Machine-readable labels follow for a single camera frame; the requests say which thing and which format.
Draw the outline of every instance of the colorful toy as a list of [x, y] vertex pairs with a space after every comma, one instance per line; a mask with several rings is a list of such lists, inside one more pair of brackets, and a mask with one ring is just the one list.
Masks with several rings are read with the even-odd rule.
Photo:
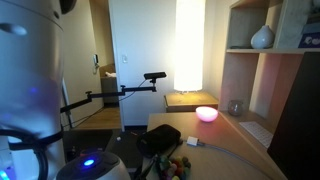
[[158, 171], [161, 180], [186, 180], [190, 174], [191, 163], [185, 156], [168, 159], [161, 156], [158, 160]]

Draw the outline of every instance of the wooden floor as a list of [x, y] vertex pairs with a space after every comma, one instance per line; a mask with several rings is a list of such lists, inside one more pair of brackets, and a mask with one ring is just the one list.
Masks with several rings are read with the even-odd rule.
[[121, 129], [120, 109], [119, 107], [106, 107], [75, 129]]

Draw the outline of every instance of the glowing pink lamp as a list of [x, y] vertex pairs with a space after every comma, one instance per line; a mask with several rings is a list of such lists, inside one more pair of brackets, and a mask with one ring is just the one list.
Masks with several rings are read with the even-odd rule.
[[212, 107], [200, 106], [196, 109], [196, 114], [201, 121], [212, 122], [218, 117], [218, 111]]

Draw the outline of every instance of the black mount arm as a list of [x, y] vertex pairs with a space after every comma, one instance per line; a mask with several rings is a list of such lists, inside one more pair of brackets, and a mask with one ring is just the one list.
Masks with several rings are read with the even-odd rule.
[[159, 73], [148, 73], [144, 74], [145, 79], [151, 79], [150, 82], [153, 84], [153, 86], [148, 87], [131, 87], [126, 88], [126, 86], [121, 85], [121, 92], [110, 92], [110, 93], [98, 93], [98, 94], [91, 94], [91, 91], [87, 91], [87, 99], [84, 99], [82, 101], [67, 105], [65, 107], [60, 108], [60, 113], [64, 113], [67, 111], [70, 111], [71, 109], [77, 108], [79, 106], [85, 105], [87, 103], [92, 102], [92, 98], [103, 98], [103, 97], [113, 97], [113, 96], [124, 96], [126, 95], [126, 92], [136, 92], [136, 91], [152, 91], [157, 92], [155, 83], [157, 78], [164, 78], [167, 75], [164, 72]]

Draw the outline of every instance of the light switch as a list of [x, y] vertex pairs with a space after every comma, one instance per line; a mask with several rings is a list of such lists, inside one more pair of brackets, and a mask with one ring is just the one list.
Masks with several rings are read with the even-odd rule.
[[127, 55], [122, 54], [121, 59], [122, 59], [122, 63], [128, 63], [128, 57], [127, 57]]

